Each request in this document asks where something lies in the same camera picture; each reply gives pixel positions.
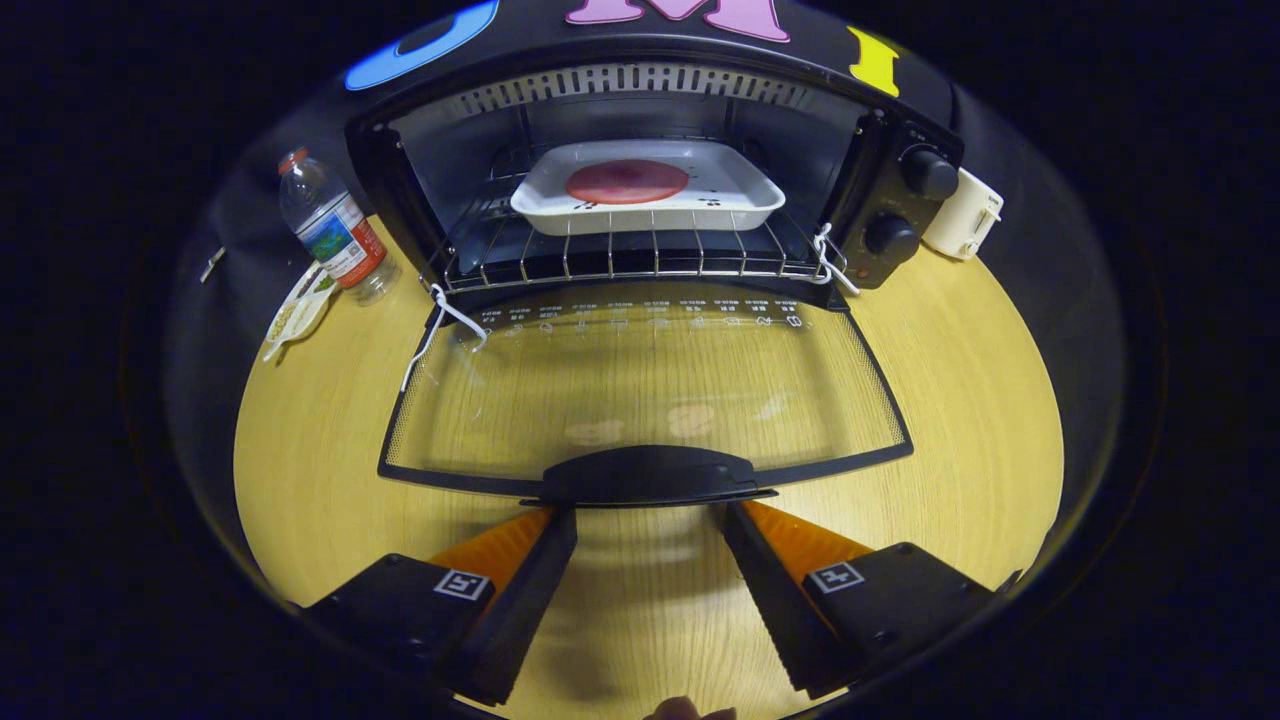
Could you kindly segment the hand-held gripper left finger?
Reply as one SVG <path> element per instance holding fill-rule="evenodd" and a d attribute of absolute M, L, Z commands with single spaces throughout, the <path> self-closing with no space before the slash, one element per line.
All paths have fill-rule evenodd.
<path fill-rule="evenodd" d="M 577 539 L 572 509 L 534 509 L 428 561 L 388 553 L 300 614 L 431 691 L 504 705 Z"/>

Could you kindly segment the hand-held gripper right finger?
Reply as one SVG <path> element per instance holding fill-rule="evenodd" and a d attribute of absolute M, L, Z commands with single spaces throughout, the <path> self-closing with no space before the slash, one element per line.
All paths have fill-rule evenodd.
<path fill-rule="evenodd" d="M 819 700 L 897 670 L 996 597 L 910 542 L 873 550 L 759 501 L 722 534 L 795 691 Z"/>

